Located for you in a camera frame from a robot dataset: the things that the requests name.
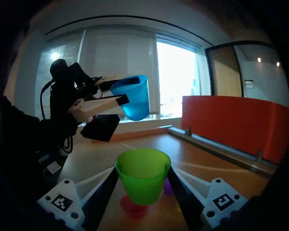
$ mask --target green cup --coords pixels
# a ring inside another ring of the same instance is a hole
[[[158,200],[170,166],[168,155],[150,148],[124,152],[116,160],[126,193],[138,205],[150,205]]]

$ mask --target blue cup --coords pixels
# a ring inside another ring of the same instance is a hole
[[[110,91],[113,95],[126,94],[129,103],[121,108],[127,118],[139,121],[149,115],[148,78],[144,75],[133,75],[117,81]]]

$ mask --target black foam pad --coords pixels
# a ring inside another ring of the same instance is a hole
[[[120,118],[118,115],[98,115],[87,123],[80,134],[88,139],[109,142],[116,130]]]

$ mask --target bright window light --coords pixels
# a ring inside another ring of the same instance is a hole
[[[59,54],[58,53],[54,52],[54,53],[51,54],[51,59],[53,61],[56,61],[58,58],[59,58]]]
[[[161,117],[182,117],[182,96],[198,94],[196,53],[157,42]]]

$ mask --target plastic cup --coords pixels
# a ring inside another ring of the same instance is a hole
[[[115,166],[131,201],[150,205],[161,195],[171,160],[155,149],[134,149],[118,156]]]
[[[139,121],[149,115],[148,78],[146,76],[133,75],[121,79],[110,88],[110,91],[113,95],[127,95],[129,103],[123,104],[121,108],[130,120]]]

